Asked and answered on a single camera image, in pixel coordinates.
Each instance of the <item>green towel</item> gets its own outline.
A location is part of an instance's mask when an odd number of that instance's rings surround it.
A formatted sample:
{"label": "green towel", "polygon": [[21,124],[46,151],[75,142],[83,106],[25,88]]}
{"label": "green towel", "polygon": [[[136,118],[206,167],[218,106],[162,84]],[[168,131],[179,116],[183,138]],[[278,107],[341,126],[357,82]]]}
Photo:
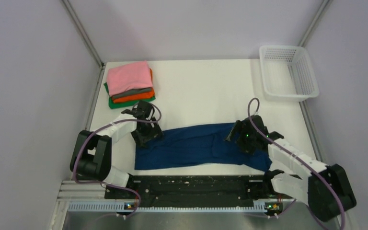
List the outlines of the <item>green towel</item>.
{"label": "green towel", "polygon": [[[105,83],[103,85],[105,86],[106,92],[109,94],[108,84]],[[109,97],[109,99],[108,99],[108,106],[111,109],[118,109],[118,108],[133,106],[134,104],[136,104],[139,101],[151,102],[151,101],[154,101],[154,99],[156,99],[156,96],[150,97],[148,99],[133,100],[133,101],[123,102],[123,103],[114,103],[114,101],[112,100],[112,98]]]}

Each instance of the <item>white table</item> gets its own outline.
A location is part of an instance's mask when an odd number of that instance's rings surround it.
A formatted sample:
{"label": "white table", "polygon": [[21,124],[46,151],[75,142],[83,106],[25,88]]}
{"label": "white table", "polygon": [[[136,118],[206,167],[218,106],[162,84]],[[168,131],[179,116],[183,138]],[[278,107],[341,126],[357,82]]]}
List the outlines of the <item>white table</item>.
{"label": "white table", "polygon": [[[108,70],[130,62],[108,62]],[[260,99],[259,115],[269,132],[277,131],[291,145],[315,159],[311,141],[298,103],[266,101],[262,93],[258,59],[240,60],[176,60],[149,61],[153,70],[156,100],[161,112],[162,130],[200,124],[226,123],[247,117],[247,104],[253,97]],[[253,113],[256,104],[252,104]],[[91,130],[109,123],[122,110],[108,107],[108,94],[103,85],[93,114]],[[245,165],[204,164],[158,170],[134,170],[135,142],[126,135],[112,147],[112,164],[133,175],[254,175],[262,171]],[[279,162],[271,169],[289,172]]]}

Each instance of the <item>gray towel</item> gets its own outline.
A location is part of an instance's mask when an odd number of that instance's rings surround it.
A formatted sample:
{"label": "gray towel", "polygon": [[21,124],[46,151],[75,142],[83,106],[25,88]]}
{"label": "gray towel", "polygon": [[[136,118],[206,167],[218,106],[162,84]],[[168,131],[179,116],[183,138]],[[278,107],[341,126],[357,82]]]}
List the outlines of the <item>gray towel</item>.
{"label": "gray towel", "polygon": [[150,92],[151,91],[151,87],[148,88],[143,88],[143,89],[132,89],[132,90],[128,90],[126,92],[121,92],[115,95],[112,95],[112,100],[121,98],[121,97],[126,97],[126,96],[130,96],[130,95],[134,95],[134,94],[138,94],[138,93],[143,93],[143,92]]}

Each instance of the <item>white wall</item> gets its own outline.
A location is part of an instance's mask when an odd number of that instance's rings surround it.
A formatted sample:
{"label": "white wall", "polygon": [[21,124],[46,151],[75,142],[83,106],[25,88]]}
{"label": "white wall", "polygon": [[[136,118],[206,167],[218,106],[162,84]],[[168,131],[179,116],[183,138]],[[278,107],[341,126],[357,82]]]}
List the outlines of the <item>white wall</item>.
{"label": "white wall", "polygon": [[103,61],[257,58],[297,45],[322,0],[70,0]]}
{"label": "white wall", "polygon": [[98,73],[59,0],[0,0],[0,230],[48,226]]}
{"label": "white wall", "polygon": [[326,158],[342,165],[368,230],[368,1],[333,1],[308,42],[320,88],[309,108]]}

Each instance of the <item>orange towel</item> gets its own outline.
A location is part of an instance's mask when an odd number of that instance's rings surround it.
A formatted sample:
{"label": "orange towel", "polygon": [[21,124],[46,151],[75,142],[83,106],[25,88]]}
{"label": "orange towel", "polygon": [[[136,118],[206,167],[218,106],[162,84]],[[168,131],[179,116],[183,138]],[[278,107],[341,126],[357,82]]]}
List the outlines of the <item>orange towel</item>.
{"label": "orange towel", "polygon": [[[153,81],[153,71],[150,69],[150,77],[151,80]],[[148,98],[152,98],[155,96],[154,93],[154,88],[151,88],[150,92],[143,92],[143,93],[138,93],[138,94],[134,94],[134,95],[129,95],[126,97],[120,97],[120,98],[116,98],[116,99],[112,99],[114,103],[122,103],[122,102],[129,102],[129,101],[133,101],[133,100],[141,100],[141,99],[148,99]]]}

